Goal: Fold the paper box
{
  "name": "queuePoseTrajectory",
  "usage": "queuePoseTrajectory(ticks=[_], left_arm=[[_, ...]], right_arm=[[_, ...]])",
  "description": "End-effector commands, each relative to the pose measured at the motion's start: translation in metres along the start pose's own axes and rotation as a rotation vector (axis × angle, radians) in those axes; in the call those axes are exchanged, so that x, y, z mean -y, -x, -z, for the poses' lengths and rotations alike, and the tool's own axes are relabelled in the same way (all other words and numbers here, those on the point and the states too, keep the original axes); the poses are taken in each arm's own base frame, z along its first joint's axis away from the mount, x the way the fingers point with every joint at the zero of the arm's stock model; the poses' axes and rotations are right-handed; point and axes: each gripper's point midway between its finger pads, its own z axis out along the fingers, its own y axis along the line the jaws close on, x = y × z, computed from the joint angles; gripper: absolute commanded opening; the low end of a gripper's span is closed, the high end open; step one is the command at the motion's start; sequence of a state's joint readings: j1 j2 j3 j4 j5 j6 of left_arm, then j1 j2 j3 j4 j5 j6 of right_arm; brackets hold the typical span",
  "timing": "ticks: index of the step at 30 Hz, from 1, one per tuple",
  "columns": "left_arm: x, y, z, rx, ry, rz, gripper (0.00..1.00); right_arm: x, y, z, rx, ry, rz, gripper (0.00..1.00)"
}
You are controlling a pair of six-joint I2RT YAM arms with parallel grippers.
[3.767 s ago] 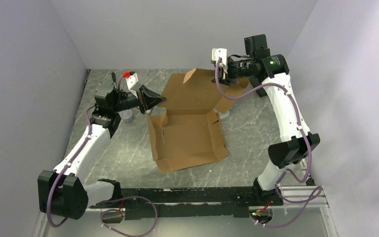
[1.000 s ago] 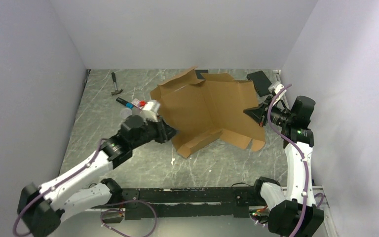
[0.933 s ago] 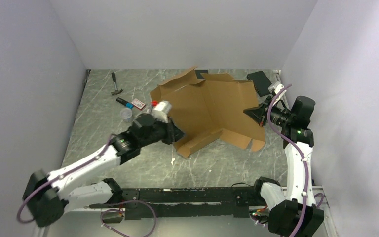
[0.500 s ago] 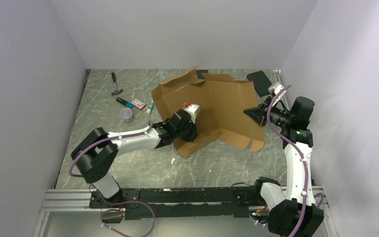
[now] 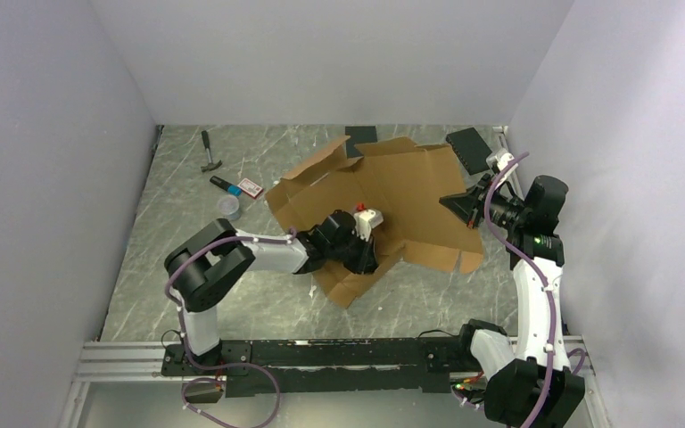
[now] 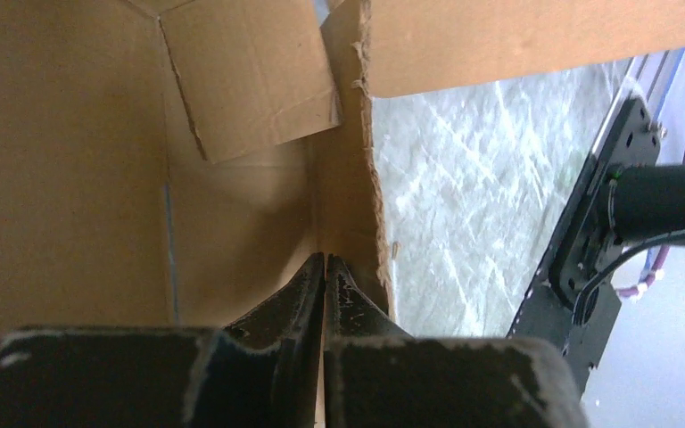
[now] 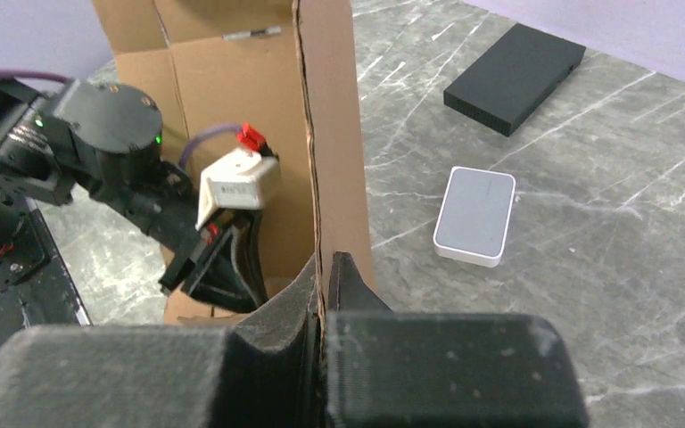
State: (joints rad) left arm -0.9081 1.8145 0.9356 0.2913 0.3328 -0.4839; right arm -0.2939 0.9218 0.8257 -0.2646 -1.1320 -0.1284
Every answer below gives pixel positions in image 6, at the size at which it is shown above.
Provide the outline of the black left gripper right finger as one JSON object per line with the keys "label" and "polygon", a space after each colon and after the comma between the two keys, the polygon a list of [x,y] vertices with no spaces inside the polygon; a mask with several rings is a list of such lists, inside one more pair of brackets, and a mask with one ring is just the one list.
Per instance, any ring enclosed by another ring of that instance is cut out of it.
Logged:
{"label": "black left gripper right finger", "polygon": [[585,427],[573,374],[533,338],[416,338],[326,266],[326,424],[330,427]]}

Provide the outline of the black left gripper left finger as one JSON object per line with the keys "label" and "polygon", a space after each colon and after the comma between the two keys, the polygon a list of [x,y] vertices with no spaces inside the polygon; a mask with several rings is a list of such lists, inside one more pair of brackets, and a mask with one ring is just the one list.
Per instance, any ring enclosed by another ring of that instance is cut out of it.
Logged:
{"label": "black left gripper left finger", "polygon": [[30,325],[0,338],[0,427],[311,427],[325,259],[222,327]]}

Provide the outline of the brown cardboard box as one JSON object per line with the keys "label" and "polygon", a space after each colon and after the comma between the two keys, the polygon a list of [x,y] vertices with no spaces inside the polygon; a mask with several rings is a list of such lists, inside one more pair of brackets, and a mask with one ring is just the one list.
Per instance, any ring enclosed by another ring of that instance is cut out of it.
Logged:
{"label": "brown cardboard box", "polygon": [[225,324],[316,251],[392,313],[378,101],[685,46],[685,1],[0,1],[0,336]]}

